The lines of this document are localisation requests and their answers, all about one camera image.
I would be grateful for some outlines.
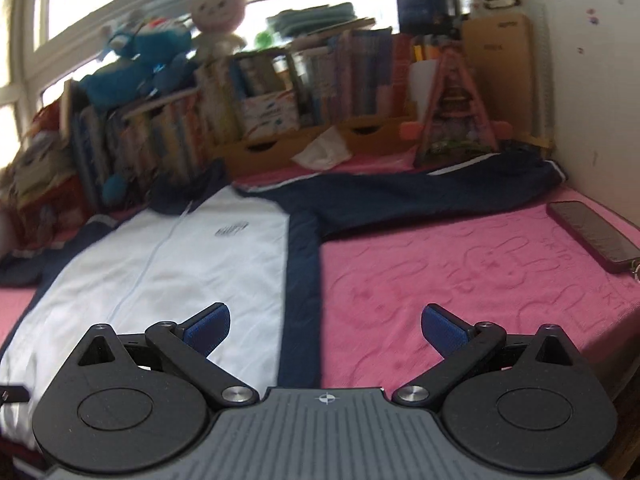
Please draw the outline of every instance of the plush toy face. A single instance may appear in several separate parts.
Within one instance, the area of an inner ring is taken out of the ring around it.
[[[244,0],[194,0],[191,19],[202,32],[228,34],[244,20]]]

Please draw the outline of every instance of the blue ball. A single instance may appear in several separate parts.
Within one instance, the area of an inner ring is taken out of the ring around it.
[[[120,205],[126,194],[126,181],[118,174],[111,175],[102,186],[102,203],[107,207]]]

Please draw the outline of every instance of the smartphone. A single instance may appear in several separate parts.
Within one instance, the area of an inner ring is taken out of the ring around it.
[[[640,249],[582,202],[550,202],[546,212],[607,272],[629,272],[635,260],[640,264]]]

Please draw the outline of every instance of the red book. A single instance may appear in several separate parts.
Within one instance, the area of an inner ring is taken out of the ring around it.
[[[404,104],[409,87],[409,66],[411,65],[411,36],[409,34],[393,35],[392,81],[392,117],[406,114]]]

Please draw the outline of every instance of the pink plush doll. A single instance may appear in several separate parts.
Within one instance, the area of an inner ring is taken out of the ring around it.
[[[201,34],[194,38],[196,60],[207,62],[230,56],[246,46],[233,34],[244,20],[245,0],[193,0],[191,19]]]

